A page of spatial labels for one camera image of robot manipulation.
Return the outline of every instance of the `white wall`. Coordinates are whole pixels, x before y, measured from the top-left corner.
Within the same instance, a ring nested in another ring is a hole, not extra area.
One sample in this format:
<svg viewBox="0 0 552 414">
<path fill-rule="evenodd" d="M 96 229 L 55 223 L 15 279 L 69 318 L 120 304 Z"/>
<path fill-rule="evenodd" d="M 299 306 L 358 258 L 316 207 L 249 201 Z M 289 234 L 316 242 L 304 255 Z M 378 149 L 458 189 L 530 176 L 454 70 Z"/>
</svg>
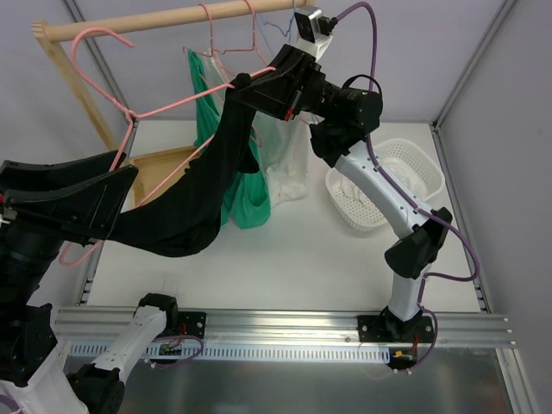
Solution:
<svg viewBox="0 0 552 414">
<path fill-rule="evenodd" d="M 490 285 L 542 413 L 552 412 L 552 2 L 523 0 L 443 128 Z"/>
<path fill-rule="evenodd" d="M 59 0 L 4 0 L 0 5 L 0 160 L 54 163 L 105 150 L 83 110 L 33 37 L 31 22 L 69 22 Z M 95 69 L 83 53 L 82 65 Z M 121 132 L 123 119 L 101 109 Z M 34 304 L 71 304 L 77 269 L 53 265 Z"/>
<path fill-rule="evenodd" d="M 402 121 L 433 121 L 462 73 L 469 57 L 503 0 L 372 0 L 379 23 L 377 78 L 385 93 L 384 118 Z M 197 0 L 110 0 L 80 1 L 86 19 L 145 13 L 197 5 Z M 318 0 L 328 16 L 335 16 L 354 0 Z M 265 14 L 271 21 L 286 24 L 291 11 Z M 215 22 L 216 47 L 236 48 L 251 44 L 251 18 Z M 275 28 L 265 32 L 274 51 L 283 38 Z M 369 73 L 371 33 L 368 14 L 359 10 L 335 31 L 334 45 L 323 58 L 328 79 L 341 84 L 357 73 Z M 134 49 L 112 39 L 99 44 L 130 104 L 139 111 L 189 96 L 192 92 L 182 46 L 196 50 L 209 47 L 209 24 L 129 34 Z M 265 54 L 267 48 L 258 35 Z M 233 71 L 261 68 L 252 53 L 224 56 Z M 171 116 L 194 117 L 189 104 Z"/>
</svg>

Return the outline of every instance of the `plastic basket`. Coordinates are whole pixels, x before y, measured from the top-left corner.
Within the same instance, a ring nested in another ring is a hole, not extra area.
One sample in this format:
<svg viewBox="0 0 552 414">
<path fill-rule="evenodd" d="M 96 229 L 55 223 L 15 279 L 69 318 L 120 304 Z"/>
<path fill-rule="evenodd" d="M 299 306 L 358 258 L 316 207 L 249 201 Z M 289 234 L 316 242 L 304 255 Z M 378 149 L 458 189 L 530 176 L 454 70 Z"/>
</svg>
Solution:
<svg viewBox="0 0 552 414">
<path fill-rule="evenodd" d="M 373 148 L 380 162 L 391 168 L 424 201 L 441 192 L 445 178 L 437 164 L 416 144 L 400 138 Z M 353 228 L 359 231 L 376 229 L 387 220 L 370 201 L 348 197 L 342 190 L 346 179 L 335 168 L 326 174 L 326 187 L 334 206 Z"/>
</svg>

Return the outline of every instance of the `white garment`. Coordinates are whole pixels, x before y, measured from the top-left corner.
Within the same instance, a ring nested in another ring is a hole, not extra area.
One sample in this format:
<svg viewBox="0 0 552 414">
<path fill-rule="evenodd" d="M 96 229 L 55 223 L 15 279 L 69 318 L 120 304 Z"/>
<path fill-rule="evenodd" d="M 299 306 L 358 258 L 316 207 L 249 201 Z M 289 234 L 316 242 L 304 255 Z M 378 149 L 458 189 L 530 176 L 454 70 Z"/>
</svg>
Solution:
<svg viewBox="0 0 552 414">
<path fill-rule="evenodd" d="M 198 55 L 204 67 L 208 87 L 224 83 L 213 58 Z M 223 110 L 224 91 L 215 92 L 213 97 L 219 113 Z M 253 121 L 258 131 L 260 168 L 265 174 L 273 208 L 285 201 L 303 198 L 309 193 L 307 173 L 309 139 L 311 133 L 299 117 L 285 122 L 271 116 L 257 113 Z"/>
</svg>

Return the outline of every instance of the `black garment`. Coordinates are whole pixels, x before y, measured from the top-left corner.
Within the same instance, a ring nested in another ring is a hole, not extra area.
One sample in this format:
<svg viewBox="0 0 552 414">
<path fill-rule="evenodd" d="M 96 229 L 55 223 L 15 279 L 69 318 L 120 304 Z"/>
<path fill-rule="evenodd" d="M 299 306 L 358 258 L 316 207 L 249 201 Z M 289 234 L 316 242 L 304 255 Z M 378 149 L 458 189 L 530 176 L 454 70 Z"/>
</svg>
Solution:
<svg viewBox="0 0 552 414">
<path fill-rule="evenodd" d="M 232 84 L 239 90 L 250 82 L 242 73 Z M 235 90 L 228 89 L 226 97 Z M 122 213 L 109 240 L 167 257 L 197 254 L 208 247 L 221 227 L 224 193 L 236 171 L 259 171 L 249 149 L 255 112 L 226 99 L 215 137 L 201 157 L 161 197 Z"/>
</svg>

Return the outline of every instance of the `wire hanger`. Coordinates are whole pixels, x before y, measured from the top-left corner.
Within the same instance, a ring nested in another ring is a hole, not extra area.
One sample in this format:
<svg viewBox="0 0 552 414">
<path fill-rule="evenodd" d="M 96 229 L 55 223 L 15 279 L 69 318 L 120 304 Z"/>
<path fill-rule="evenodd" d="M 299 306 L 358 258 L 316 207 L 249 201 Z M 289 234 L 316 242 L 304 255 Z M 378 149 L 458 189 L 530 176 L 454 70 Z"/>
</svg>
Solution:
<svg viewBox="0 0 552 414">
<path fill-rule="evenodd" d="M 153 116 L 153 115 L 157 115 L 161 112 L 164 112 L 166 110 L 171 110 L 173 108 L 177 108 L 179 107 L 180 105 L 183 105 L 183 104 L 188 104 L 189 102 L 192 102 L 200 97 L 205 97 L 207 95 L 210 95 L 211 93 L 213 92 L 216 92 L 216 91 L 220 91 L 222 89 L 226 89 L 226 88 L 231 88 L 231 89 L 234 89 L 234 86 L 230 83 L 225 83 L 225 84 L 222 84 L 222 85 L 219 85 L 219 86 L 216 86 L 214 88 L 211 88 L 207 91 L 204 91 L 204 92 L 201 92 L 201 93 L 198 93 L 196 95 L 193 95 L 191 97 L 187 97 L 185 99 L 182 99 L 180 101 L 177 101 L 177 102 L 174 102 L 174 103 L 170 103 L 166 106 L 163 106 L 161 108 L 158 108 L 157 110 L 150 110 L 149 112 L 144 112 L 142 114 L 139 114 L 133 110 L 131 110 L 130 108 L 127 108 L 125 105 L 123 105 L 122 103 L 120 103 L 119 101 L 116 100 L 115 97 L 112 97 L 107 91 L 105 91 L 104 89 L 102 89 L 101 86 L 99 86 L 96 82 L 94 82 L 92 79 L 90 79 L 81 69 L 80 67 L 78 66 L 78 63 L 77 63 L 77 47 L 78 47 L 78 44 L 90 33 L 95 33 L 95 32 L 101 32 L 101 33 L 105 33 L 107 35 L 110 35 L 112 37 L 114 37 L 115 39 L 117 39 L 118 41 L 120 41 L 121 43 L 123 43 L 124 45 L 128 46 L 128 47 L 134 47 L 134 43 L 129 41 L 128 39 L 125 39 L 124 37 L 122 37 L 121 35 L 117 34 L 116 32 L 114 32 L 113 30 L 110 30 L 108 28 L 102 28 L 102 27 L 91 27 L 91 28 L 88 28 L 88 29 L 85 29 L 83 30 L 82 32 L 80 32 L 76 37 L 75 39 L 72 41 L 72 44 L 71 44 L 71 62 L 72 62 L 72 65 L 73 67 L 75 68 L 75 71 L 78 73 L 78 75 L 88 84 L 90 85 L 92 88 L 94 88 L 96 91 L 98 91 L 103 97 L 105 97 L 108 101 L 110 101 L 112 104 L 114 104 L 124 115 L 125 117 L 127 118 L 127 121 L 129 122 L 129 127 L 127 128 L 127 132 L 125 133 L 125 136 L 123 137 L 122 139 L 122 143 L 121 143 L 121 146 L 119 147 L 118 151 L 117 151 L 117 154 L 116 154 L 116 157 L 115 159 L 113 160 L 113 163 L 111 164 L 111 167 L 109 169 L 109 171 L 113 171 L 115 170 L 116 168 L 116 165 L 117 165 L 117 162 L 121 159 L 121 155 L 122 155 L 122 152 L 124 151 L 124 149 L 126 148 L 128 142 L 129 142 L 129 137 L 132 133 L 132 129 L 133 127 L 135 126 L 135 121 L 139 120 L 139 119 L 142 119 L 142 118 L 147 118 L 149 116 Z M 269 66 L 269 67 L 265 67 L 257 72 L 253 72 L 253 73 L 250 73 L 250 76 L 251 77 L 254 77 L 254 76 L 257 76 L 257 75 L 261 75 L 262 73 L 266 73 L 266 72 L 272 72 L 274 71 L 275 68 L 272 67 L 272 66 Z M 203 150 L 203 148 L 205 148 L 207 145 L 209 145 L 209 143 L 213 140 L 213 137 L 214 135 L 209 138 L 207 141 L 205 141 L 199 148 L 197 148 L 188 158 L 186 158 L 179 166 L 177 166 L 166 178 L 164 178 L 153 190 L 151 190 L 139 203 L 136 207 L 140 207 L 142 205 L 144 205 L 169 179 L 171 179 L 180 169 L 182 169 L 184 166 L 186 166 L 188 164 L 188 162 L 190 162 L 196 155 L 198 155 L 201 150 Z M 81 263 L 83 263 L 83 261 L 85 261 L 86 258 L 88 258 L 92 252 L 94 250 L 96 250 L 97 248 L 99 248 L 101 245 L 103 244 L 103 241 L 99 241 L 97 242 L 90 250 L 88 250 L 79 260 L 77 260 L 76 262 L 73 262 L 73 263 L 68 263 L 66 262 L 66 256 L 69 252 L 69 250 L 71 249 L 71 247 L 74 245 L 74 243 L 69 243 L 66 248 L 64 249 L 63 253 L 61 254 L 60 256 L 60 263 L 63 265 L 63 266 L 67 266 L 67 267 L 75 267 L 75 266 L 78 266 L 80 265 Z"/>
<path fill-rule="evenodd" d="M 211 16 L 209 10 L 207 9 L 207 6 L 205 6 L 205 4 L 200 3 L 199 6 L 201 6 L 205 10 L 205 14 L 207 15 L 207 18 L 209 19 L 210 53 L 198 52 L 198 51 L 192 50 L 192 49 L 184 46 L 183 47 L 184 54 L 186 54 L 186 50 L 190 50 L 190 51 L 194 52 L 195 54 L 198 54 L 200 56 L 204 56 L 205 58 L 213 59 L 213 61 L 215 62 L 215 66 L 216 66 L 216 68 L 218 69 L 218 72 L 221 75 L 221 78 L 223 78 L 224 82 L 228 83 L 229 78 L 228 78 L 227 73 L 229 73 L 233 76 L 235 76 L 235 75 L 234 75 L 234 73 L 229 71 L 226 67 L 224 67 L 222 62 L 218 59 L 218 56 L 216 55 L 216 53 L 220 53 L 220 51 L 216 50 L 216 48 L 215 48 L 215 30 L 214 30 L 213 18 Z M 235 51 L 238 51 L 238 52 L 246 51 L 246 52 L 248 52 L 249 50 L 248 49 L 247 50 L 246 49 L 234 49 L 234 50 L 227 50 L 225 52 L 235 52 Z M 214 85 L 211 85 L 202 74 L 199 74 L 199 76 L 205 82 L 205 84 L 207 85 L 208 88 L 213 88 L 214 87 Z M 224 102 L 224 100 L 217 93 L 215 93 L 214 96 L 215 96 L 215 98 L 217 99 L 218 102 L 220 102 L 220 103 Z M 254 134 L 250 135 L 251 140 L 255 143 L 255 145 L 257 147 L 261 148 L 262 143 L 264 141 L 263 137 L 254 125 L 253 125 L 253 131 L 254 131 Z"/>
<path fill-rule="evenodd" d="M 249 0 L 243 0 L 243 1 L 249 7 L 249 11 L 251 12 L 251 16 L 252 16 L 252 23 L 253 23 L 253 36 L 252 37 L 253 38 L 252 38 L 251 48 L 250 49 L 225 49 L 225 50 L 222 50 L 222 51 L 216 50 L 215 52 L 218 52 L 220 54 L 226 54 L 227 52 L 255 52 L 255 53 L 257 53 L 259 58 L 263 61 L 263 63 L 268 66 L 268 64 L 269 64 L 268 60 L 262 55 L 262 53 L 259 51 L 259 48 L 257 47 L 257 34 L 256 34 L 256 30 L 255 30 L 255 17 L 256 17 L 255 9 L 254 9 L 253 5 L 249 2 Z M 202 5 L 202 7 L 204 8 L 205 13 L 207 13 L 207 16 L 209 17 L 209 21 L 212 22 L 212 18 L 210 16 L 209 11 L 207 10 L 207 7 L 204 6 L 204 5 Z"/>
<path fill-rule="evenodd" d="M 277 30 L 279 30 L 279 32 L 282 34 L 282 36 L 287 38 L 287 42 L 291 44 L 292 43 L 292 27 L 293 27 L 293 21 L 295 20 L 295 12 L 296 11 L 297 11 L 296 0 L 293 0 L 293 15 L 292 15 L 292 18 L 290 19 L 290 21 L 287 25 L 287 30 L 286 31 L 284 31 L 284 29 L 281 28 L 278 24 L 266 21 L 261 15 L 259 15 L 259 18 L 260 18 L 260 21 L 262 22 L 263 25 L 272 26 L 273 28 L 276 28 Z"/>
</svg>

